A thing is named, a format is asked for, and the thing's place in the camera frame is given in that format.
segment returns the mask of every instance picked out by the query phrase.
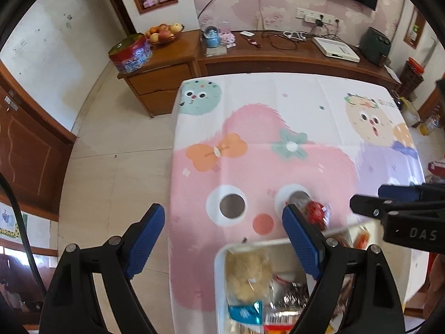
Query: door handle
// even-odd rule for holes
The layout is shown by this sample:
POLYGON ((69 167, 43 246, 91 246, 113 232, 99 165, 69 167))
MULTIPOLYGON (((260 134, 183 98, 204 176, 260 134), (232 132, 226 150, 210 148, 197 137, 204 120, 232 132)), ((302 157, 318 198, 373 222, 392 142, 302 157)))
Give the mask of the door handle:
POLYGON ((9 112, 10 108, 14 109, 15 111, 19 110, 19 106, 14 103, 14 101, 6 95, 4 101, 8 105, 8 108, 6 109, 7 112, 9 112))

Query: wooden countertop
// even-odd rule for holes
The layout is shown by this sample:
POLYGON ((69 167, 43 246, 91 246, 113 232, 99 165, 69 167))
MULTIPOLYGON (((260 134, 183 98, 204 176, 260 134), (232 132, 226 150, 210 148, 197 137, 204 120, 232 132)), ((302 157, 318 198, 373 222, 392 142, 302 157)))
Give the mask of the wooden countertop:
POLYGON ((198 50, 200 32, 200 30, 186 31, 170 44, 152 47, 153 56, 140 69, 130 74, 119 73, 117 78, 127 78, 149 70, 193 60, 198 50))
POLYGON ((239 32, 234 32, 234 35, 236 36, 236 47, 228 49, 227 55, 220 55, 218 57, 206 57, 206 47, 204 42, 201 42, 198 60, 206 64, 224 61, 275 60, 324 65, 370 75, 371 77, 377 77, 397 85, 397 82, 390 77, 384 67, 379 67, 370 63, 359 52, 357 53, 360 57, 359 63, 337 58, 329 58, 323 55, 311 39, 297 42, 296 50, 282 51, 275 49, 271 45, 271 42, 275 46, 283 49, 291 49, 294 47, 294 44, 291 41, 287 41, 277 36, 263 38, 261 37, 261 33, 262 31, 257 31, 252 37, 252 39, 262 45, 261 48, 257 48, 252 44, 249 44, 239 32))

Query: baseboard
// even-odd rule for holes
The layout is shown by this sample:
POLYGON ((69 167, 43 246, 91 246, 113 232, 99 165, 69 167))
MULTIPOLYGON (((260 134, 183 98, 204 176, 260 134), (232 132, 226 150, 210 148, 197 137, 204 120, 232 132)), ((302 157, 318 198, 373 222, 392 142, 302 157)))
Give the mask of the baseboard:
POLYGON ((113 63, 111 61, 108 62, 107 66, 103 70, 103 72, 99 75, 96 82, 94 83, 93 87, 91 88, 90 92, 88 93, 88 96, 85 99, 85 102, 82 105, 82 108, 77 115, 77 118, 73 124, 73 128, 71 129, 71 133, 75 134, 76 136, 79 135, 79 131, 81 130, 81 126, 83 121, 85 120, 85 117, 87 113, 89 112, 91 105, 94 102, 94 99, 97 96, 97 93, 99 92, 99 89, 105 82, 106 77, 108 74, 115 69, 113 63))

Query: black pupil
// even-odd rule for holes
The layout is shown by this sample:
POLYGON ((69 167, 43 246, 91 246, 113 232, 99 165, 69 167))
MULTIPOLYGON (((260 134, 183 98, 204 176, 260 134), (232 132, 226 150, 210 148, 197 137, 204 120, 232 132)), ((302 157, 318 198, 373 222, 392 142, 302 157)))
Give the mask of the black pupil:
POLYGON ((219 209, 227 218, 237 218, 241 216, 246 208, 243 198, 240 195, 227 195, 221 200, 219 209))

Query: floral wallpaper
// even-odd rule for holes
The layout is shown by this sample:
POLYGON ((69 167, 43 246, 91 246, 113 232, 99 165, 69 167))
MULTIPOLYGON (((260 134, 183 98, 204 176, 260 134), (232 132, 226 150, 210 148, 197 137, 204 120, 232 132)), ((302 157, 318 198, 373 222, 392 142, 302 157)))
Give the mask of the floral wallpaper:
MULTIPOLYGON (((197 13, 210 0, 194 0, 197 13)), ((373 11, 352 0, 215 0, 199 19, 201 27, 219 26, 228 21, 232 30, 310 31, 313 24, 295 17, 297 8, 334 15, 340 19, 338 35, 348 43, 358 44, 369 26, 392 38, 397 28, 404 0, 378 0, 373 11)), ((336 25, 328 25, 335 33, 336 25)), ((314 33, 326 34, 326 28, 314 33)))

